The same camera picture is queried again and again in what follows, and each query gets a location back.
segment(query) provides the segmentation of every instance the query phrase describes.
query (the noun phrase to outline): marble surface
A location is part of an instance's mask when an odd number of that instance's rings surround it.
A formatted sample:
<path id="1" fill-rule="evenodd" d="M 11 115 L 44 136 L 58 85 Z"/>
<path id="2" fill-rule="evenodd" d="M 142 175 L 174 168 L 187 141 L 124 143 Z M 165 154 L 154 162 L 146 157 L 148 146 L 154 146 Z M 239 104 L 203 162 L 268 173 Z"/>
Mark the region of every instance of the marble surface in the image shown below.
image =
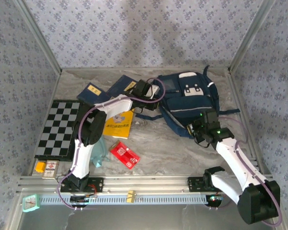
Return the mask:
<path id="1" fill-rule="evenodd" d="M 160 74 L 166 75 L 188 69 L 65 69 L 57 86 L 54 99 L 76 99 L 76 96 L 91 82 L 103 90 L 109 87 L 123 74 L 135 79 L 148 79 Z M 232 92 L 228 86 L 228 79 L 222 70 L 210 69 L 208 76 L 215 82 L 220 94 L 221 110 L 237 108 Z M 144 110 L 143 114 L 157 115 L 160 111 Z M 242 128 L 233 121 L 222 120 L 223 126 L 227 126 L 237 139 L 245 139 Z M 105 137 L 107 148 L 116 138 Z M 166 124 L 164 119 L 156 121 L 133 118 L 130 136 L 122 139 L 129 148 L 140 157 L 139 163 L 129 170 L 112 154 L 109 153 L 110 161 L 104 161 L 102 167 L 95 168 L 90 165 L 90 174 L 94 175 L 157 175 L 157 174 L 202 174 L 205 169 L 219 166 L 229 169 L 221 156 L 213 150 L 201 148 L 188 138 L 180 138 Z M 247 146 L 242 146 L 248 157 L 251 157 Z M 61 162 L 58 174 L 65 174 L 70 168 L 70 162 Z"/>

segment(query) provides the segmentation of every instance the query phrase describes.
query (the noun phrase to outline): small clock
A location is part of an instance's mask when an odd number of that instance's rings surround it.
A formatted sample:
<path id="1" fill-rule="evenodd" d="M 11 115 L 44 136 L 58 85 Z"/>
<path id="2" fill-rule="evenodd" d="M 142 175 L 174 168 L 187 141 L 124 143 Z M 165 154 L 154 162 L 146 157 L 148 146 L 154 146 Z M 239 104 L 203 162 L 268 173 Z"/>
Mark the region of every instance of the small clock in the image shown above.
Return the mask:
<path id="1" fill-rule="evenodd" d="M 33 194 L 23 198 L 23 212 L 31 212 L 40 207 L 39 195 Z"/>

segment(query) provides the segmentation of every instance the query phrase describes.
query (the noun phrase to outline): red package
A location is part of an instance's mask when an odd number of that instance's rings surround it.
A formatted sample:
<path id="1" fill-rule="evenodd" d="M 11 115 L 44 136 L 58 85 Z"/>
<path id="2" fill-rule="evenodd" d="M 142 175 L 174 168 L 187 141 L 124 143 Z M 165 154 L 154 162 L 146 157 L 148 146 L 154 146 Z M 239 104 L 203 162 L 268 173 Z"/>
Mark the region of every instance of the red package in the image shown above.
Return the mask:
<path id="1" fill-rule="evenodd" d="M 132 169 L 140 160 L 138 155 L 119 140 L 109 148 L 109 151 L 126 165 L 128 169 Z"/>

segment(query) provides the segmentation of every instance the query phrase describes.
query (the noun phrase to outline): black and white checkered board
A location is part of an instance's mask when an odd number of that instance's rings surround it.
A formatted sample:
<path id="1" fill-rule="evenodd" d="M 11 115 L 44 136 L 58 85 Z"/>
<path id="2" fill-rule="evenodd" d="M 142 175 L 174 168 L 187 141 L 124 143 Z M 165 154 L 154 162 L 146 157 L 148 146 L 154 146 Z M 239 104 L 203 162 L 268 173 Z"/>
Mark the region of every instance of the black and white checkered board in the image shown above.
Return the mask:
<path id="1" fill-rule="evenodd" d="M 39 141 L 35 158 L 39 160 L 72 161 L 74 141 L 72 125 L 79 101 L 54 100 Z"/>

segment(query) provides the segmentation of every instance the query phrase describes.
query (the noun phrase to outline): blue patterned wallpaper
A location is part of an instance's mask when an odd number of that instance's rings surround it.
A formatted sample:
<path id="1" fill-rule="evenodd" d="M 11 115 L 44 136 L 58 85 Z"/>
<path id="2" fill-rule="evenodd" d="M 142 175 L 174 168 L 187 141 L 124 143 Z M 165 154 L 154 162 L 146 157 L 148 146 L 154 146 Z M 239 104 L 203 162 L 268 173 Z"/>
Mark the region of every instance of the blue patterned wallpaper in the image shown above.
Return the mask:
<path id="1" fill-rule="evenodd" d="M 277 0 L 234 73 L 288 215 L 288 0 Z"/>
<path id="2" fill-rule="evenodd" d="M 62 68 L 228 66 L 262 0 L 25 0 Z"/>
<path id="3" fill-rule="evenodd" d="M 32 159 L 56 78 L 12 0 L 0 0 L 0 229 Z"/>

